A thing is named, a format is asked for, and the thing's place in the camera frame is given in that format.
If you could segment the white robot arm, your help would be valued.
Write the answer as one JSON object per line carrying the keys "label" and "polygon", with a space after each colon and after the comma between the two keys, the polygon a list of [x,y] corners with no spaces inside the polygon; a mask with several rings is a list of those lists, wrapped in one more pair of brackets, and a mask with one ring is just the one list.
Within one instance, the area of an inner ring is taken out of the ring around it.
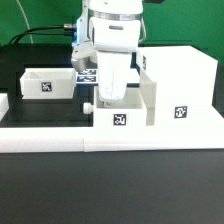
{"label": "white robot arm", "polygon": [[105,106],[126,92],[132,54],[146,38],[143,0],[82,0],[71,63],[77,72],[97,64],[99,99]]}

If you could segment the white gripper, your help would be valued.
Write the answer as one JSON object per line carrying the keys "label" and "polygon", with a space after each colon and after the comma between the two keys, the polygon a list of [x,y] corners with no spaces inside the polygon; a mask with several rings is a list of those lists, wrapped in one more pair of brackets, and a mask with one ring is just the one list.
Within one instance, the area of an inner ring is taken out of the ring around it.
{"label": "white gripper", "polygon": [[97,52],[99,98],[105,108],[122,100],[125,95],[131,54],[119,52]]}

